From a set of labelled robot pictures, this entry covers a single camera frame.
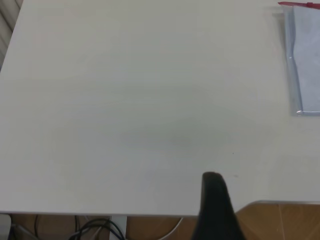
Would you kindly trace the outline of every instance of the desk leg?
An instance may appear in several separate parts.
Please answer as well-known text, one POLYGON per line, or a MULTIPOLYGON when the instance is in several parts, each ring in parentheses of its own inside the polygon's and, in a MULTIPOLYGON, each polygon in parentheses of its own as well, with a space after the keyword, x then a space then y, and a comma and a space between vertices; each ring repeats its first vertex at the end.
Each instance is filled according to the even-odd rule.
MULTIPOLYGON (((127 216, 111 216, 110 220, 120 228, 121 232, 123 233, 123 236, 126 237, 127 216)), ((118 239, 110 232, 109 240, 118 240, 118 239)))

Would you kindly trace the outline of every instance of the plastic wrapper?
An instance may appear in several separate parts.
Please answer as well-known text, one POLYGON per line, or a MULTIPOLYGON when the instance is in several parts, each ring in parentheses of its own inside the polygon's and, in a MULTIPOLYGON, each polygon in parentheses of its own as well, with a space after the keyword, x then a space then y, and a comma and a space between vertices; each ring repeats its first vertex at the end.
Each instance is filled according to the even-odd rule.
POLYGON ((293 106, 299 115, 320 115, 320 4, 279 2, 293 106))

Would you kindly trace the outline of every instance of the red tab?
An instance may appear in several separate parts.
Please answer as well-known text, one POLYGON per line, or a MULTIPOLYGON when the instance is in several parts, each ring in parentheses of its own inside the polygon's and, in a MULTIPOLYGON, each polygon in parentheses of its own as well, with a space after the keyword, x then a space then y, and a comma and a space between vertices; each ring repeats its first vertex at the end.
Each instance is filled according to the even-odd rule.
POLYGON ((313 3, 313 2, 300 3, 300 2, 291 2, 291 1, 281 1, 281 2, 278 2, 278 4, 283 5, 283 6, 299 6, 299 7, 320 10, 320 3, 313 3))

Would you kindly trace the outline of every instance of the desk surface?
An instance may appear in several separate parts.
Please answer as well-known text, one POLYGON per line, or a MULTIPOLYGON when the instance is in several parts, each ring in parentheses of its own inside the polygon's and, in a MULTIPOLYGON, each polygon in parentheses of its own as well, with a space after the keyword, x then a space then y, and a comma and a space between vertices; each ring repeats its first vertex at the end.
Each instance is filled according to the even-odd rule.
POLYGON ((276 0, 25 0, 0 74, 0 211, 196 215, 320 201, 276 0))

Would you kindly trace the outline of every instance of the wooden floor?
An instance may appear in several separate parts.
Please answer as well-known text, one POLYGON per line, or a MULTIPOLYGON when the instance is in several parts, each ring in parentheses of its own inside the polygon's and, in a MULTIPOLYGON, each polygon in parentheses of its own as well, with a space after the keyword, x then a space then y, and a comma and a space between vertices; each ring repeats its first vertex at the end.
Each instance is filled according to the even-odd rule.
MULTIPOLYGON (((302 204, 255 204, 237 213, 247 240, 319 240, 320 205, 302 204)), ((35 215, 14 214, 13 221, 33 232, 35 215)), ((79 217, 82 224, 86 220, 79 217)), ((128 217, 126 237, 129 240, 157 240, 170 232, 179 221, 172 217, 128 217)), ((191 238, 197 219, 184 218, 176 231, 167 240, 191 238)), ((41 215, 38 232, 42 240, 65 240, 74 232, 74 216, 41 215)), ((93 240, 95 230, 87 233, 83 240, 93 240)), ((109 233, 102 231, 99 239, 108 239, 109 233)), ((17 230, 17 238, 31 240, 17 230)))

